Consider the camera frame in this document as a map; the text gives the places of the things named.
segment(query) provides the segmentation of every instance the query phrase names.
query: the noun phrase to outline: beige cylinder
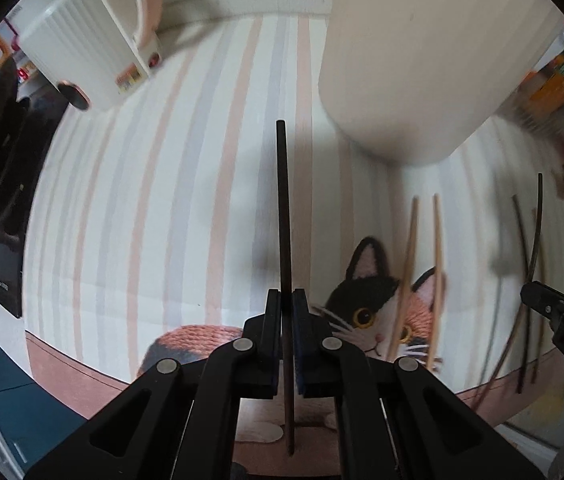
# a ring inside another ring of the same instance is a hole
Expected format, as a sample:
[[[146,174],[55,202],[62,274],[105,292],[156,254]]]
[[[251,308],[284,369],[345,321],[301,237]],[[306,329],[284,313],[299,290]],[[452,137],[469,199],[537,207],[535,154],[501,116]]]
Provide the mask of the beige cylinder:
[[[320,72],[331,118],[376,155],[450,155],[558,35],[550,0],[333,0]]]

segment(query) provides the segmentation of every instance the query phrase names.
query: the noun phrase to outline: blue cabinet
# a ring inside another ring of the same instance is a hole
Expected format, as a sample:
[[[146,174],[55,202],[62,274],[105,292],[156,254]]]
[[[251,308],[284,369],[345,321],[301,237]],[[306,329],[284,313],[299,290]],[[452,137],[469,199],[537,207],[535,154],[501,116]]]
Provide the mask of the blue cabinet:
[[[41,388],[0,348],[0,432],[24,471],[84,421]]]

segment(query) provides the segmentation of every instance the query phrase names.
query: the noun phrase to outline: yellow eye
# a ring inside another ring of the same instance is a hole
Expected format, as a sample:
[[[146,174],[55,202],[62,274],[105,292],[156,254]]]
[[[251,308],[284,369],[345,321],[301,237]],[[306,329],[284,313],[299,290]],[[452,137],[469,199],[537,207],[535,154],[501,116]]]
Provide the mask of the yellow eye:
[[[408,343],[413,338],[413,329],[409,325],[402,327],[402,333],[400,334],[400,343]]]
[[[369,328],[376,321],[376,314],[367,308],[358,308],[353,313],[353,326],[355,328]]]

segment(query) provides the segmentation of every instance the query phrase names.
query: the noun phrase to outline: silver screw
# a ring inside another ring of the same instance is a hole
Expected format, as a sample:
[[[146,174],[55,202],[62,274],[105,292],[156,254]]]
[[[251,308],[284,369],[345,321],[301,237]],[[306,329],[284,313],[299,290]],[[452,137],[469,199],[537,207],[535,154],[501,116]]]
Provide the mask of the silver screw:
[[[403,357],[398,361],[398,366],[405,372],[414,372],[418,369],[418,362],[413,357]]]
[[[342,348],[342,341],[337,337],[325,337],[322,340],[322,346],[327,350],[339,350]]]
[[[251,348],[253,348],[253,341],[246,337],[241,337],[233,341],[233,348],[235,348],[238,352],[246,352],[247,350],[251,350]]]
[[[161,374],[170,374],[178,369],[178,362],[174,359],[162,359],[158,362],[157,369]]]

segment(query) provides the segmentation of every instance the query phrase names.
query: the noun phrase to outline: cat ear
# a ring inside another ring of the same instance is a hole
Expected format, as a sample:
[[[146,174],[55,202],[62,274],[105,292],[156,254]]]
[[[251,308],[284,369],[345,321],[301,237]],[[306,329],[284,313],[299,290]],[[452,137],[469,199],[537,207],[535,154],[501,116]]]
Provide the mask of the cat ear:
[[[436,268],[433,267],[422,274],[411,287],[411,291],[420,298],[420,301],[433,307],[433,298],[436,293]]]
[[[388,276],[389,267],[382,244],[371,236],[364,238],[353,251],[351,262],[347,267],[347,280]]]

